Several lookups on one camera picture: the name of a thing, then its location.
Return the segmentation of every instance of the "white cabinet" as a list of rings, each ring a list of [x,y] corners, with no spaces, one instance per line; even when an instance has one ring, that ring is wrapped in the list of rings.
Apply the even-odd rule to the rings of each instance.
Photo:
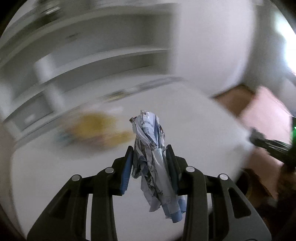
[[[174,12],[91,9],[22,35],[13,24],[0,39],[2,120],[20,139],[84,102],[170,74]]]

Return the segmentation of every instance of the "green object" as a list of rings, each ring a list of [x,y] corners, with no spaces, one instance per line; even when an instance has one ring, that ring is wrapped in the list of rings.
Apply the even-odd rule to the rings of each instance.
[[[293,118],[293,128],[292,128],[292,144],[296,145],[296,117]]]

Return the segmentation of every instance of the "bright window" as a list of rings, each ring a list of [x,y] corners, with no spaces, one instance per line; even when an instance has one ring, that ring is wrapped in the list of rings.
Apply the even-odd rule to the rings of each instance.
[[[286,40],[285,58],[289,68],[296,73],[296,34],[281,12],[275,13],[275,28]]]

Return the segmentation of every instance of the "white table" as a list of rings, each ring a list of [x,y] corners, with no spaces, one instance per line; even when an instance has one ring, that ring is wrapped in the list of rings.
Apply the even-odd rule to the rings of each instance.
[[[126,128],[130,117],[140,110],[157,114],[177,156],[206,175],[228,174],[235,179],[252,145],[246,131],[228,112],[206,98],[189,83],[173,83],[113,102],[123,108]],[[12,158],[12,194],[17,216],[25,235],[51,199],[73,174],[87,177],[111,166],[124,156],[125,143],[98,152],[92,147],[73,144],[61,147],[55,142],[57,130],[49,131],[16,150]],[[150,213],[140,178],[130,179],[122,197],[113,197],[118,240],[171,240],[181,235],[184,219],[172,223],[163,210]],[[87,238],[90,238],[89,217]]]

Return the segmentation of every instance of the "metal screw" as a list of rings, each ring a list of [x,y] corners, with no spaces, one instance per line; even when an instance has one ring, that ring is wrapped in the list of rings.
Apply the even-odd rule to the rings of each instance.
[[[194,172],[195,169],[194,169],[194,167],[188,166],[188,167],[186,167],[186,171],[188,171],[188,172]]]
[[[107,167],[107,168],[105,169],[105,172],[106,172],[106,173],[112,173],[112,172],[114,172],[114,169],[113,169],[112,167]]]
[[[226,174],[221,174],[220,175],[220,179],[222,179],[222,180],[227,180],[228,179],[228,176],[226,175]]]
[[[80,179],[80,176],[77,174],[72,176],[72,181],[74,181],[74,182],[78,181],[79,179]]]

